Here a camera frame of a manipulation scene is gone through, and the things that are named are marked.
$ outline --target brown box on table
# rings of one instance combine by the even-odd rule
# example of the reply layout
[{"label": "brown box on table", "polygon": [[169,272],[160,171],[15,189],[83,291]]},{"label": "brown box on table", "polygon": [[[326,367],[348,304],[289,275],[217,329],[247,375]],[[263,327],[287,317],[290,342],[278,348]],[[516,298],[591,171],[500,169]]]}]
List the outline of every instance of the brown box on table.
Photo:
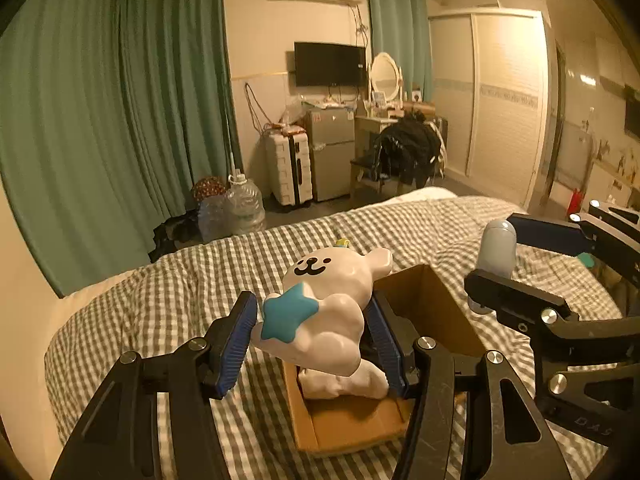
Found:
[{"label": "brown box on table", "polygon": [[[420,335],[428,335],[450,352],[482,356],[486,349],[439,277],[426,265],[385,276],[374,284],[384,292],[398,316],[406,317]],[[413,402],[340,396],[305,400],[298,368],[284,363],[287,401],[296,446],[312,455],[353,452],[385,442],[406,431]]]}]

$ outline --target toy bear ear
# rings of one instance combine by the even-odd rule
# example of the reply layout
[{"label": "toy bear ear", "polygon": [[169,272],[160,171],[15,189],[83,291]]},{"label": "toy bear ear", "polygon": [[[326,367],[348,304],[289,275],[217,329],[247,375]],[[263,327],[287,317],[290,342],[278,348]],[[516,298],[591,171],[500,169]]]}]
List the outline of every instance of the toy bear ear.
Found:
[{"label": "toy bear ear", "polygon": [[374,281],[391,272],[394,257],[389,249],[378,247],[370,253],[365,254],[364,257],[369,265],[369,269],[371,269],[371,275]]}]

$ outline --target green curtain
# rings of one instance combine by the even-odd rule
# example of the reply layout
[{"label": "green curtain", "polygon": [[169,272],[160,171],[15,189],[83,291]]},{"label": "green curtain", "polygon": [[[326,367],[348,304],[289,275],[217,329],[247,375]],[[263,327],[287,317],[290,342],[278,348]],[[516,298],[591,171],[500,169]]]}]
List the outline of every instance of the green curtain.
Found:
[{"label": "green curtain", "polygon": [[0,74],[2,182],[58,294],[148,264],[153,228],[240,160],[222,0],[27,0]]},{"label": "green curtain", "polygon": [[369,0],[371,48],[388,53],[402,68],[404,90],[414,85],[431,100],[431,42],[427,0]]}]

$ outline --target bed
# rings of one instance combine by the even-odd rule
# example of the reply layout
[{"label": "bed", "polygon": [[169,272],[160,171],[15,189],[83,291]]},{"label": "bed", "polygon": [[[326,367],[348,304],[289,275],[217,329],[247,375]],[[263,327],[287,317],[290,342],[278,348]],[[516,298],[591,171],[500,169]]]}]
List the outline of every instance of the bed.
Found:
[{"label": "bed", "polygon": [[[500,325],[494,315],[472,313],[462,282],[474,268],[485,224],[516,210],[501,200],[457,198],[446,190],[427,188],[382,205],[187,248],[76,293],[54,323],[58,331],[44,359],[51,468],[60,442],[68,438],[121,352],[135,349],[148,357],[173,351],[203,334],[215,317],[227,314],[240,290],[253,291],[258,302],[271,292],[281,292],[280,277],[300,254],[341,237],[349,238],[360,252],[378,246],[391,249],[394,270],[430,264],[485,346],[503,352],[533,393],[528,338]],[[582,319],[620,317],[606,291],[576,258],[518,247],[514,276],[563,296]],[[212,411],[232,478],[391,478],[401,449],[401,440],[395,440],[330,458],[297,452],[279,361],[254,348],[248,351],[238,384],[225,399],[212,403]],[[162,472],[174,478],[168,403],[162,394],[158,412]],[[587,476],[604,448],[551,427],[573,478]],[[460,470],[463,428],[460,404],[448,467],[451,478]]]}]

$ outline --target wardrobe door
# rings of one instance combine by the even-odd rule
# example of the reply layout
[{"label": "wardrobe door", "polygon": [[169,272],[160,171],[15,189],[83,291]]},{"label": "wardrobe door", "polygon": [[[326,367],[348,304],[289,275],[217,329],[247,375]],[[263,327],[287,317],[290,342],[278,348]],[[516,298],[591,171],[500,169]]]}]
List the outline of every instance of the wardrobe door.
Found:
[{"label": "wardrobe door", "polygon": [[431,18],[433,102],[449,121],[447,173],[466,175],[474,108],[471,16]]},{"label": "wardrobe door", "polygon": [[474,20],[479,91],[469,177],[478,189],[525,205],[545,133],[542,18],[477,14]]}]

